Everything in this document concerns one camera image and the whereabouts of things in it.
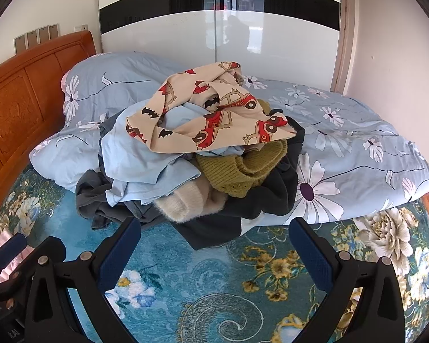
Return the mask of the beige car print pants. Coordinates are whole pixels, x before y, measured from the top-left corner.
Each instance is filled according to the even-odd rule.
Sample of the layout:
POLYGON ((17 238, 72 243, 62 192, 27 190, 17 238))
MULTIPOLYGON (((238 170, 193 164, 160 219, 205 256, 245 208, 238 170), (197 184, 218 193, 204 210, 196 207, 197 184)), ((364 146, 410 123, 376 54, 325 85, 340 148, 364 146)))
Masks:
POLYGON ((155 153, 199 153, 230 146, 291 139, 297 129, 285 115, 267 115, 243 87, 241 65, 222 61, 169 76, 125 129, 155 153), (197 105, 205 112, 172 128, 170 112, 197 105))

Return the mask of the folded pink towel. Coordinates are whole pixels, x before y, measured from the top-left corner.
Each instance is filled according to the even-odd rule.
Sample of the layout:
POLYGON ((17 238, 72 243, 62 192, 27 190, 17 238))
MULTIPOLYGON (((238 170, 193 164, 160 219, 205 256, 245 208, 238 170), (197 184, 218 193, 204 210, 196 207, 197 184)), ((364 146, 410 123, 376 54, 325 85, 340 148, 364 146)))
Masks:
POLYGON ((33 248, 27 244, 22 233, 0 237, 0 283, 8 281, 17 267, 31 254, 33 248))

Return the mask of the teal floral bed blanket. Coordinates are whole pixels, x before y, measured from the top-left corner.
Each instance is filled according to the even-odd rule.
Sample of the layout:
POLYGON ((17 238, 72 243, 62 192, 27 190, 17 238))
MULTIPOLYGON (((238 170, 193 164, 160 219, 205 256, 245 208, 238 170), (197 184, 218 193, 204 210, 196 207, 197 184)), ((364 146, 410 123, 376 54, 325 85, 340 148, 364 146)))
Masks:
MULTIPOLYGON (((409 234, 409 269, 400 273, 405 339, 429 323, 429 213, 413 201, 365 220, 318 225, 337 250, 370 261, 367 236, 399 223, 409 234)), ((12 185, 0 207, 0 235, 20 232, 30 246, 60 238, 67 259, 95 249, 116 224, 92 228, 76 212, 75 196, 31 168, 12 185)), ((324 294, 291 246, 285 227, 256 227, 223 246, 192 249, 167 223, 142 238, 107 299, 139 342, 290 342, 324 294)))

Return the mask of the dark grey garment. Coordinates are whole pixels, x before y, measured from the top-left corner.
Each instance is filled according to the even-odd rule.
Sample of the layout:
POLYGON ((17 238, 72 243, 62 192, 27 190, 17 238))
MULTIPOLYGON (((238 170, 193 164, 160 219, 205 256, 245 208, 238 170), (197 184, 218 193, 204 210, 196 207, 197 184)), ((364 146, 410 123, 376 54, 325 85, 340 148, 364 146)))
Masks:
POLYGON ((121 224, 129 218, 136 218, 143 229, 151 228, 168 220, 153 204, 142 204, 140 200, 123 201, 111 206, 107 192, 112 188, 113 180, 107 177, 98 142, 99 171, 87 170, 76 185, 76 211, 91 220, 93 230, 108 227, 112 222, 121 224))

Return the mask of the light blue floral duvet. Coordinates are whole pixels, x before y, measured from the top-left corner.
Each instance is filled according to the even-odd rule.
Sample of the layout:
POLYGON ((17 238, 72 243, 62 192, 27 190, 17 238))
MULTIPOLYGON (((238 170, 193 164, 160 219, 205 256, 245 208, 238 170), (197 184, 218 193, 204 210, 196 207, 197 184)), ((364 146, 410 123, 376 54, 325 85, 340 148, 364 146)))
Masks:
MULTIPOLYGON (((334 222, 399 206, 429 192, 429 164, 417 146, 363 103, 254 76, 245 78, 245 87, 305 129, 293 214, 310 223, 334 222)), ((32 166, 74 190, 87 170, 98 168, 101 122, 64 126, 31 151, 32 166)))

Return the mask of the black garment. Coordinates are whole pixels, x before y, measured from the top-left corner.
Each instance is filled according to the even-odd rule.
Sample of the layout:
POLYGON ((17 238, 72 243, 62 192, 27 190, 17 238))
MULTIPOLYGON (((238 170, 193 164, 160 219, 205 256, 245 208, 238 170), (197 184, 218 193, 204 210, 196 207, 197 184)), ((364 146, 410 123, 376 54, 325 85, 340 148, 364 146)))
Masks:
POLYGON ((242 220, 253 220, 261 213, 285 215, 291 212, 297 193, 297 162, 305 139, 305 130, 294 119, 288 123, 297 131, 287 140, 287 152, 261 185, 251 188, 244 198, 230 198, 215 214, 174 224, 195 250, 220 246, 241 236, 242 220))

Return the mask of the light blue shirt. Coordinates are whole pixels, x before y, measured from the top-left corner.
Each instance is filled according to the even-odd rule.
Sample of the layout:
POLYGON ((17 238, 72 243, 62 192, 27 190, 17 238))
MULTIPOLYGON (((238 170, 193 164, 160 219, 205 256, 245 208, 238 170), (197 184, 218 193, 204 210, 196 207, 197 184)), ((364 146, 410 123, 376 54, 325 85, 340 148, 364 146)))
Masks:
POLYGON ((111 207, 125 201, 151 204, 200 176, 189 156, 154 153, 127 134, 127 117, 142 110, 146 103, 135 103, 100 124, 99 164, 104 167, 104 175, 113 180, 105 192, 111 207))

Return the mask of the cream fluffy sweater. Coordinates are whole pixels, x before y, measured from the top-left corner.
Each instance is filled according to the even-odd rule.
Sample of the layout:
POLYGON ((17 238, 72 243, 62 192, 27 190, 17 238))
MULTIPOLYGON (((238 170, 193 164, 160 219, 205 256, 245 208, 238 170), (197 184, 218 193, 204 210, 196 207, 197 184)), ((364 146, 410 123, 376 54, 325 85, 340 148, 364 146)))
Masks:
POLYGON ((157 209, 171 222, 184 223, 221 211, 228 199, 215 190, 205 176, 187 181, 166 197, 154 201, 157 209))

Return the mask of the olive green knit sweater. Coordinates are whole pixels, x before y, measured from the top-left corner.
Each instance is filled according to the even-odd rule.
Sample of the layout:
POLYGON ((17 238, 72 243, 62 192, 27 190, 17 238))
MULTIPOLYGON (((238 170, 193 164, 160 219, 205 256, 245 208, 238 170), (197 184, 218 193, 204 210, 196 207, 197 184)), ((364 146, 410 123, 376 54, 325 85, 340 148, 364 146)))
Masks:
POLYGON ((206 198, 243 198, 284 157, 296 129, 281 113, 266 113, 250 93, 215 100, 217 109, 204 117, 204 128, 193 138, 201 171, 195 184, 206 198))

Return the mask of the orange wooden headboard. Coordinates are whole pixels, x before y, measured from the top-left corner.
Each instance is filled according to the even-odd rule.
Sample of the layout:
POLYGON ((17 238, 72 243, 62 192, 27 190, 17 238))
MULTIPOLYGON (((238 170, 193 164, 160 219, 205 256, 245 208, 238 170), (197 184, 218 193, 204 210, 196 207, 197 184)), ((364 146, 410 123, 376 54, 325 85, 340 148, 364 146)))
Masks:
POLYGON ((50 39, 0 64, 0 206, 28 153, 65 122, 62 76, 95 55, 89 31, 50 39))

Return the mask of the light blue floral pillow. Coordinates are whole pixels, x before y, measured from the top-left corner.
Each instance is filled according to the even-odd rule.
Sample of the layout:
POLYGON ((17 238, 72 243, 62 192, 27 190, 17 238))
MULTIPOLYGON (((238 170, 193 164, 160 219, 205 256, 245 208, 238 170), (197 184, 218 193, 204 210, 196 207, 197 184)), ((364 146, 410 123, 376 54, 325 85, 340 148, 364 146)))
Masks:
POLYGON ((65 127, 104 121, 144 101, 184 65, 153 54, 99 53, 80 61, 61 80, 65 127))

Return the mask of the white black glossy wardrobe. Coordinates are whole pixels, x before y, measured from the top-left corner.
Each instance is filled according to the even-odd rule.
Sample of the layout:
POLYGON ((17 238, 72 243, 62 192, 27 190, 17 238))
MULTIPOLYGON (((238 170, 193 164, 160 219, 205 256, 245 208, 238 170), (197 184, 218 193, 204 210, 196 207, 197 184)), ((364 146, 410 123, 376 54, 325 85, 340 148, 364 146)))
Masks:
POLYGON ((106 51, 198 67, 234 60, 252 77, 330 88, 341 0, 98 0, 106 51))

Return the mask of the wooden door frame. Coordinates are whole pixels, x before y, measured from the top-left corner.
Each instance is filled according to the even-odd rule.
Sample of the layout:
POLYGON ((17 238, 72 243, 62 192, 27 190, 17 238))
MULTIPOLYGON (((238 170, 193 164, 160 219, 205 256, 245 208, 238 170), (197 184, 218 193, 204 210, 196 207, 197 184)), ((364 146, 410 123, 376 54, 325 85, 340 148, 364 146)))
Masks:
POLYGON ((349 0, 341 0, 339 43, 335 61, 331 91, 342 94, 349 67, 349 0))

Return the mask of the wall switch panels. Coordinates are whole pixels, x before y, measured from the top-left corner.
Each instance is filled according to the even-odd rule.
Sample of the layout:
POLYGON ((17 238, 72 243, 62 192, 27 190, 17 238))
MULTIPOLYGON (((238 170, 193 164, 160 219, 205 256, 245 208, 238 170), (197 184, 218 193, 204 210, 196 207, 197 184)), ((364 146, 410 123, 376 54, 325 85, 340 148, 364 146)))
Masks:
POLYGON ((27 32, 14 39, 14 50, 16 54, 20 54, 25 50, 38 46, 51 39, 59 37, 59 24, 43 26, 33 31, 27 32))

